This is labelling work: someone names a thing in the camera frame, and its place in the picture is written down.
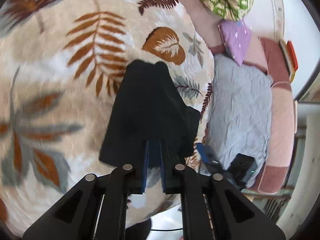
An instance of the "floor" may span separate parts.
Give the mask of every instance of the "floor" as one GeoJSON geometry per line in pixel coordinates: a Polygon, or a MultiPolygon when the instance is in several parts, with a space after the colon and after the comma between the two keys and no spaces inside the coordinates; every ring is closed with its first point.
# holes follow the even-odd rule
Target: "floor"
{"type": "MultiPolygon", "coordinates": [[[[179,208],[180,205],[153,216],[151,218],[151,229],[168,230],[182,228],[182,213],[178,210],[179,208]]],[[[151,231],[147,240],[179,240],[182,235],[182,230],[171,232],[151,231]]]]}

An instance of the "fern print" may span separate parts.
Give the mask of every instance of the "fern print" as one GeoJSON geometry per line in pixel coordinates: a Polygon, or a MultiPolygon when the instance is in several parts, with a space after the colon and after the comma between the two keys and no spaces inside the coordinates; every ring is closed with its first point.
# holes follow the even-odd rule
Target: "fern print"
{"type": "Polygon", "coordinates": [[[203,62],[203,57],[202,57],[203,51],[200,49],[200,46],[199,46],[201,44],[201,42],[196,39],[196,34],[195,34],[195,36],[193,38],[191,38],[188,33],[182,33],[182,34],[183,34],[183,36],[185,36],[185,38],[189,42],[191,42],[191,45],[189,47],[189,51],[188,52],[192,56],[197,55],[198,61],[199,61],[200,65],[201,65],[201,68],[203,68],[203,63],[204,63],[203,62]]]}
{"type": "Polygon", "coordinates": [[[197,141],[198,141],[198,138],[196,137],[193,142],[193,154],[185,158],[186,166],[193,168],[195,171],[197,170],[197,167],[200,163],[200,159],[197,158],[197,155],[198,155],[197,149],[196,149],[197,141]]]}
{"type": "Polygon", "coordinates": [[[180,95],[185,98],[198,98],[199,94],[202,96],[202,93],[200,92],[200,85],[188,78],[184,79],[179,75],[174,78],[173,83],[180,95]]]}
{"type": "Polygon", "coordinates": [[[178,0],[140,0],[138,2],[138,7],[139,12],[141,16],[144,13],[144,10],[149,8],[149,7],[159,7],[162,9],[172,9],[179,3],[178,0]]]}
{"type": "Polygon", "coordinates": [[[97,97],[101,92],[105,79],[107,93],[111,96],[117,93],[127,65],[127,60],[121,55],[124,53],[121,48],[124,42],[115,36],[115,34],[125,35],[125,32],[121,29],[125,26],[122,23],[125,18],[113,12],[101,11],[98,1],[93,0],[93,2],[96,6],[96,11],[76,19],[76,23],[84,23],[69,31],[67,36],[84,30],[86,32],[71,40],[64,48],[69,49],[81,44],[83,41],[87,41],[71,57],[68,66],[82,60],[74,79],[79,78],[91,66],[86,87],[91,85],[95,76],[98,76],[96,82],[97,97]]]}
{"type": "Polygon", "coordinates": [[[202,117],[204,115],[204,111],[207,109],[207,106],[209,105],[211,95],[212,95],[212,83],[208,83],[207,93],[205,95],[204,101],[202,103],[202,109],[200,112],[200,121],[202,120],[202,117]]]}

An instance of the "black device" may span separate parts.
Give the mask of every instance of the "black device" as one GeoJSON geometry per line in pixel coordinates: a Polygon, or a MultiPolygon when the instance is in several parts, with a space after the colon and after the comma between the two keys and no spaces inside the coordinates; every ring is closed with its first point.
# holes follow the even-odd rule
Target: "black device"
{"type": "Polygon", "coordinates": [[[232,174],[237,185],[245,187],[256,169],[257,164],[253,157],[238,153],[227,169],[227,172],[232,174]]]}
{"type": "Polygon", "coordinates": [[[125,164],[105,176],[86,175],[22,240],[124,240],[128,194],[144,192],[149,149],[155,148],[164,193],[181,195],[184,240],[285,240],[281,229],[220,173],[197,174],[170,155],[164,140],[142,142],[140,166],[125,164]]]}
{"type": "Polygon", "coordinates": [[[225,171],[219,163],[212,147],[197,143],[196,149],[201,155],[201,159],[209,173],[221,173],[223,177],[239,190],[246,188],[247,182],[257,169],[257,163],[253,157],[238,153],[229,168],[225,171]]]}

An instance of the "bed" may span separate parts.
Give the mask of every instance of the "bed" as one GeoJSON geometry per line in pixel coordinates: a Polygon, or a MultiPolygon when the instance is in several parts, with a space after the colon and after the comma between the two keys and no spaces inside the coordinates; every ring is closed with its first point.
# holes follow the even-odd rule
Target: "bed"
{"type": "MultiPolygon", "coordinates": [[[[21,236],[83,176],[114,169],[99,163],[98,153],[124,64],[136,58],[165,61],[173,82],[190,87],[192,93],[181,93],[186,105],[201,112],[196,142],[206,138],[214,78],[214,58],[208,48],[221,44],[216,28],[221,18],[199,0],[166,0],[164,6],[152,6],[152,1],[42,0],[31,7],[35,11],[30,15],[13,15],[19,22],[12,28],[6,17],[0,18],[6,26],[0,31],[0,197],[5,207],[2,219],[15,235],[21,236]],[[95,25],[100,14],[106,22],[95,25]],[[98,63],[108,66],[106,76],[92,65],[91,52],[83,58],[92,49],[85,41],[97,31],[93,25],[103,29],[97,53],[102,61],[98,63]],[[77,36],[82,30],[86,33],[77,36]],[[189,53],[195,44],[199,49],[189,53]],[[16,118],[23,125],[32,122],[31,131],[16,126],[12,121],[16,118]]],[[[277,41],[284,32],[283,3],[265,1],[255,1],[245,22],[257,35],[277,41]]],[[[0,15],[12,12],[5,5],[0,15]]],[[[186,160],[196,170],[199,162],[197,153],[186,160]]],[[[127,227],[179,202],[176,196],[162,194],[159,170],[150,175],[146,194],[129,197],[127,227]]]]}

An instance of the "brown leaf print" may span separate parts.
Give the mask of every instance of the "brown leaf print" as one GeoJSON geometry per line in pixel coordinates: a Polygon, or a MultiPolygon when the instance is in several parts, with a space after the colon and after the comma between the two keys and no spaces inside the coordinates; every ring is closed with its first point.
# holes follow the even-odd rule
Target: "brown leaf print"
{"type": "Polygon", "coordinates": [[[101,28],[104,29],[105,31],[109,31],[109,32],[112,32],[112,33],[125,34],[124,31],[122,31],[122,30],[120,30],[118,28],[115,28],[115,27],[108,26],[108,25],[102,25],[101,28]]]}
{"type": "Polygon", "coordinates": [[[105,20],[105,21],[112,23],[114,25],[119,25],[119,26],[125,27],[125,25],[122,22],[119,22],[119,21],[112,19],[112,18],[109,18],[109,17],[104,17],[104,18],[102,18],[102,20],[105,20]]]}
{"type": "Polygon", "coordinates": [[[5,206],[1,198],[0,198],[0,219],[4,223],[7,222],[7,219],[8,219],[7,207],[5,206]]]}
{"type": "Polygon", "coordinates": [[[80,18],[76,19],[75,22],[81,22],[81,21],[84,21],[84,20],[91,19],[92,17],[97,16],[98,14],[99,14],[98,12],[87,13],[87,14],[81,16],[80,18]]]}
{"type": "Polygon", "coordinates": [[[103,38],[103,39],[105,39],[105,40],[107,40],[107,41],[112,41],[112,42],[117,43],[117,44],[124,44],[123,41],[117,39],[116,37],[114,37],[114,36],[112,36],[112,35],[110,35],[110,34],[98,33],[98,35],[99,35],[101,38],[103,38]]]}
{"type": "Polygon", "coordinates": [[[202,144],[206,144],[207,143],[208,127],[209,127],[209,122],[207,122],[207,124],[205,126],[204,136],[202,137],[202,141],[201,141],[202,144]]]}
{"type": "Polygon", "coordinates": [[[68,36],[70,34],[73,34],[73,33],[77,33],[79,31],[83,31],[83,30],[87,29],[88,27],[94,25],[96,22],[98,22],[98,20],[99,19],[94,19],[94,20],[82,23],[78,27],[76,27],[76,28],[72,29],[71,31],[69,31],[66,36],[68,36]]]}
{"type": "Polygon", "coordinates": [[[94,56],[91,55],[91,57],[86,58],[79,66],[79,68],[76,71],[75,79],[77,79],[89,66],[89,64],[93,61],[94,56]]]}
{"type": "Polygon", "coordinates": [[[197,159],[197,151],[196,151],[196,143],[198,138],[196,137],[193,142],[193,154],[187,158],[185,158],[186,165],[190,168],[196,170],[197,166],[199,165],[200,161],[197,159]]]}
{"type": "Polygon", "coordinates": [[[21,173],[22,170],[22,155],[19,138],[16,133],[13,134],[13,147],[14,147],[14,167],[21,173]]]}
{"type": "Polygon", "coordinates": [[[209,101],[211,99],[211,95],[212,95],[212,83],[208,83],[207,93],[206,93],[204,101],[202,103],[202,109],[200,112],[200,121],[202,120],[202,117],[204,115],[204,111],[206,110],[206,108],[209,104],[209,101]]]}
{"type": "Polygon", "coordinates": [[[186,59],[186,54],[179,44],[178,35],[168,27],[154,29],[147,37],[142,49],[176,65],[181,65],[186,59]]]}
{"type": "Polygon", "coordinates": [[[121,65],[117,65],[117,64],[100,63],[99,65],[103,65],[103,66],[110,68],[110,69],[125,71],[125,66],[121,66],[121,65]]]}
{"type": "Polygon", "coordinates": [[[0,134],[6,133],[10,128],[10,125],[7,123],[0,123],[0,134]]]}
{"type": "Polygon", "coordinates": [[[73,47],[74,45],[77,45],[77,44],[80,44],[82,41],[84,41],[84,40],[86,40],[87,38],[89,38],[92,34],[94,34],[94,31],[81,34],[80,36],[76,37],[74,40],[70,41],[70,42],[64,47],[64,49],[69,48],[69,47],[73,47]]]}
{"type": "Polygon", "coordinates": [[[61,0],[7,0],[8,8],[2,15],[2,17],[7,18],[7,21],[3,27],[9,27],[8,31],[10,31],[18,24],[23,24],[25,20],[34,14],[41,34],[44,32],[44,22],[40,10],[59,1],[61,0]]]}
{"type": "Polygon", "coordinates": [[[88,76],[87,83],[86,83],[85,87],[90,86],[90,84],[92,83],[92,80],[93,80],[94,76],[96,75],[96,72],[97,72],[97,68],[94,67],[93,70],[90,72],[90,74],[89,74],[89,76],[88,76]]]}
{"type": "Polygon", "coordinates": [[[42,98],[38,98],[34,101],[29,102],[27,105],[22,107],[24,115],[36,114],[43,111],[51,106],[54,106],[59,101],[62,93],[52,93],[42,98]]]}
{"type": "Polygon", "coordinates": [[[178,0],[140,0],[138,2],[139,6],[139,12],[141,15],[143,15],[144,10],[149,7],[159,7],[159,8],[166,8],[166,9],[172,9],[179,3],[178,0]]]}
{"type": "Polygon", "coordinates": [[[89,51],[93,48],[93,42],[88,43],[84,45],[82,48],[80,48],[69,60],[68,66],[75,63],[76,61],[82,59],[85,55],[89,53],[89,51]]]}
{"type": "Polygon", "coordinates": [[[124,50],[121,49],[121,48],[114,47],[114,46],[110,46],[110,45],[107,45],[107,44],[97,43],[97,45],[98,45],[101,49],[109,50],[109,51],[111,51],[111,52],[124,52],[124,50]]]}
{"type": "Polygon", "coordinates": [[[112,96],[112,92],[116,94],[120,86],[128,62],[126,58],[121,56],[124,50],[119,47],[124,42],[114,36],[115,34],[125,35],[125,31],[121,29],[121,27],[125,26],[121,20],[125,20],[125,18],[113,12],[101,11],[98,1],[93,0],[93,2],[96,6],[96,12],[87,13],[76,19],[75,22],[86,22],[69,31],[67,36],[85,30],[86,32],[71,40],[64,48],[72,48],[89,39],[86,45],[77,49],[77,52],[69,60],[68,66],[84,58],[78,66],[74,78],[79,78],[88,68],[91,68],[87,77],[86,87],[91,85],[98,73],[99,78],[96,82],[97,97],[101,92],[104,80],[106,80],[108,95],[112,96]],[[97,41],[97,37],[102,38],[108,44],[97,41]]]}
{"type": "Polygon", "coordinates": [[[97,81],[97,85],[96,85],[97,96],[100,94],[102,83],[103,83],[103,73],[100,74],[100,77],[98,78],[98,81],[97,81]]]}
{"type": "Polygon", "coordinates": [[[66,131],[52,131],[52,132],[30,132],[30,133],[22,133],[25,138],[35,141],[56,141],[58,140],[61,135],[66,135],[72,133],[73,130],[66,130],[66,131]]]}
{"type": "Polygon", "coordinates": [[[38,158],[38,160],[35,158],[35,162],[39,173],[45,178],[51,180],[54,185],[60,187],[59,173],[56,165],[54,164],[54,160],[37,149],[34,149],[33,151],[35,156],[38,158]]]}

